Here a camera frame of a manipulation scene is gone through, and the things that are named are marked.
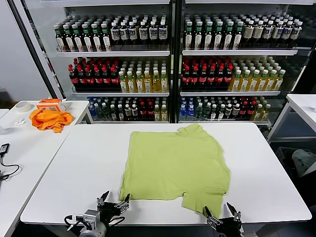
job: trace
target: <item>cable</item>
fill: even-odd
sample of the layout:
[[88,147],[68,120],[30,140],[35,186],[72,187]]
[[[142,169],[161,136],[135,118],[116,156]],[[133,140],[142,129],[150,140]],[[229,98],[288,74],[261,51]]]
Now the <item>cable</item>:
[[4,157],[4,154],[0,156],[0,163],[1,163],[2,166],[5,166],[5,167],[17,166],[17,169],[14,172],[10,173],[10,174],[5,174],[3,176],[0,176],[0,180],[6,180],[10,175],[16,173],[19,170],[19,168],[20,168],[20,166],[18,164],[9,164],[9,165],[3,164],[3,157]]

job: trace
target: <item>white wall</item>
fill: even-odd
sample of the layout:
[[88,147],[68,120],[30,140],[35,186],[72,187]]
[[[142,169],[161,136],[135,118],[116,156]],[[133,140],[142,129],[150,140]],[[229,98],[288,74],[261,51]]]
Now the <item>white wall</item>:
[[14,16],[0,0],[0,100],[40,100],[50,93],[30,55]]

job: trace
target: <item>green t-shirt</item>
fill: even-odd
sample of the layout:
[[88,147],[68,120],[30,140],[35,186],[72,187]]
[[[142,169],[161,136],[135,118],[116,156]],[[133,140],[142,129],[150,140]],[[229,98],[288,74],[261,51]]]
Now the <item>green t-shirt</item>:
[[203,213],[207,206],[219,218],[230,171],[223,149],[195,123],[178,132],[133,132],[120,200],[173,200]]

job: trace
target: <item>beverage refrigerator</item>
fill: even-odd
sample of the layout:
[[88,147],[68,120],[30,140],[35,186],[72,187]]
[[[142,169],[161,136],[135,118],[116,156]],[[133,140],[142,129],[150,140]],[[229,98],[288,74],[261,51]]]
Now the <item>beverage refrigerator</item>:
[[315,48],[316,0],[7,1],[51,94],[96,123],[269,131]]

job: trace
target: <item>orange cloth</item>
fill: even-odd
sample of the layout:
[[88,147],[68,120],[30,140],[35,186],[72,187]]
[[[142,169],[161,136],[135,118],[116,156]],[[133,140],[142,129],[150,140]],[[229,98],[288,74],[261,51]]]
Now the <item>orange cloth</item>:
[[64,125],[72,122],[73,117],[68,112],[53,110],[34,110],[30,116],[32,125],[39,130],[53,129],[54,132],[61,132]]

